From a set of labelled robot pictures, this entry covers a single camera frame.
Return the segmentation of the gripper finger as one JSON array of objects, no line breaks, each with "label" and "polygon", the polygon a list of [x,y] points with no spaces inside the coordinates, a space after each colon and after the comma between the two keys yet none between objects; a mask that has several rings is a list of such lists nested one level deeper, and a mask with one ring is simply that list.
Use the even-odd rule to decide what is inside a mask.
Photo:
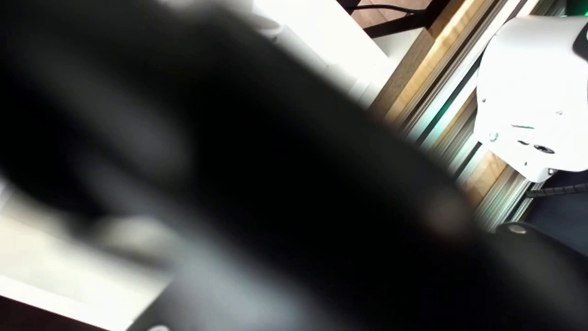
[{"label": "gripper finger", "polygon": [[494,231],[508,315],[521,331],[588,331],[588,257],[525,223]]}]

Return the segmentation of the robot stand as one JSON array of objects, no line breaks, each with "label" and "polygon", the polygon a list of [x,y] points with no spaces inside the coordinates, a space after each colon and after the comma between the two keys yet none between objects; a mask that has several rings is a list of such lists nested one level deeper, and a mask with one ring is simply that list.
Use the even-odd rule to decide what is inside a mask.
[{"label": "robot stand", "polygon": [[474,136],[477,73],[483,51],[516,16],[555,16],[567,0],[432,0],[426,11],[370,27],[370,36],[391,37],[409,28],[416,40],[370,105],[444,167],[464,189],[484,228],[521,222],[542,188],[527,181]]}]

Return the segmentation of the white cabinet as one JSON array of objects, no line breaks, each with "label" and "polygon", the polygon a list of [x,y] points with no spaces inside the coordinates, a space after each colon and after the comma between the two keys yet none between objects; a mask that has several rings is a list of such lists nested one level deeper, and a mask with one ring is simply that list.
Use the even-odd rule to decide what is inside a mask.
[{"label": "white cabinet", "polygon": [[336,0],[253,0],[253,11],[275,21],[282,47],[342,92],[369,108],[395,63]]}]

